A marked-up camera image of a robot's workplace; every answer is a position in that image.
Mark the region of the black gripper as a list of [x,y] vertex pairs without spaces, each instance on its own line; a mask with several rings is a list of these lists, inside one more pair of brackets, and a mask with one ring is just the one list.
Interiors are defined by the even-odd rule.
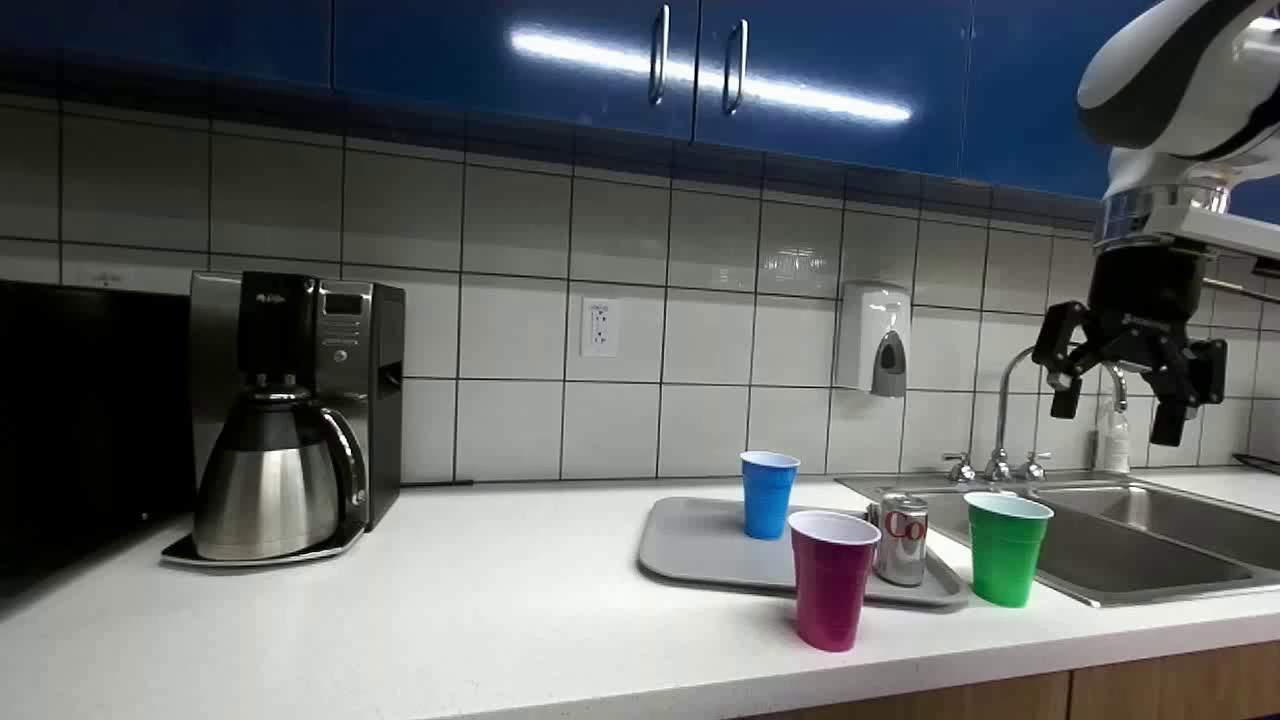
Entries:
[[1086,298],[1045,310],[1033,359],[1048,371],[1052,416],[1078,420],[1081,379],[1097,362],[1139,371],[1156,393],[1151,443],[1177,446],[1189,405],[1224,401],[1224,340],[1193,340],[1206,250],[1193,245],[1112,249],[1091,262]]

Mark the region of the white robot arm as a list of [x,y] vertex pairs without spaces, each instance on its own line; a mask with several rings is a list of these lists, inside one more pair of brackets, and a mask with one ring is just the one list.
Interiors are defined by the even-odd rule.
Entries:
[[1280,254],[1280,223],[1237,215],[1237,184],[1280,174],[1275,0],[1156,0],[1086,67],[1078,115],[1108,143],[1108,188],[1086,298],[1045,310],[1033,359],[1052,413],[1078,416],[1097,362],[1156,393],[1151,443],[1181,443],[1224,401],[1224,340],[1193,340],[1215,249]]

